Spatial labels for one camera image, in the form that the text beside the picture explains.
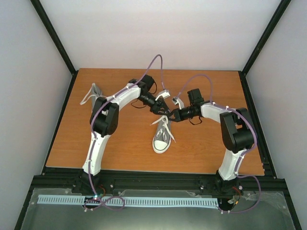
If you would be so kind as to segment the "white shoelace of sneaker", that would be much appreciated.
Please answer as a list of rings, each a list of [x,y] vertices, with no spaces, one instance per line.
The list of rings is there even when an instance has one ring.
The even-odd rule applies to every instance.
[[[158,127],[153,138],[154,141],[161,140],[165,143],[169,143],[171,139],[176,141],[173,134],[171,133],[171,121],[168,120],[166,115],[162,115],[159,119],[151,123],[151,125],[155,124],[158,124]]]

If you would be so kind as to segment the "grey sneaker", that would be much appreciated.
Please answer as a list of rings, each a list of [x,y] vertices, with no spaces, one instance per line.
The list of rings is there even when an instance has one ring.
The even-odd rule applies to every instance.
[[[95,83],[92,83],[88,93],[81,100],[80,105],[84,105],[90,100],[92,107],[94,107],[94,104],[99,97],[104,97],[104,95],[102,94],[101,89]]]
[[[168,150],[171,140],[174,140],[171,133],[171,122],[166,115],[163,115],[154,121],[152,125],[157,125],[156,133],[152,141],[153,150],[155,153],[162,154]]]

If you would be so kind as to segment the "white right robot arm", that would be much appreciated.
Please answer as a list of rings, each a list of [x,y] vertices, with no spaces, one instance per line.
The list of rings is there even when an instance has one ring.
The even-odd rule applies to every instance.
[[[172,120],[181,122],[198,117],[219,123],[226,150],[218,174],[224,181],[235,179],[245,155],[257,144],[257,135],[248,109],[234,109],[205,101],[199,89],[189,91],[188,98],[190,106],[187,107],[178,97],[172,98],[173,103],[179,107],[171,112]]]

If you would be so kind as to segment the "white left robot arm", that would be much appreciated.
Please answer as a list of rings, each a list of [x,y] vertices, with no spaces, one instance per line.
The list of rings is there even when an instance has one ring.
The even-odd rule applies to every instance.
[[[91,142],[83,165],[83,171],[88,175],[97,175],[101,170],[102,157],[106,144],[118,127],[121,109],[138,99],[150,112],[156,115],[170,115],[164,99],[170,97],[169,90],[163,90],[156,96],[149,90],[153,78],[145,75],[141,80],[132,79],[119,92],[107,97],[97,98],[90,118]]]

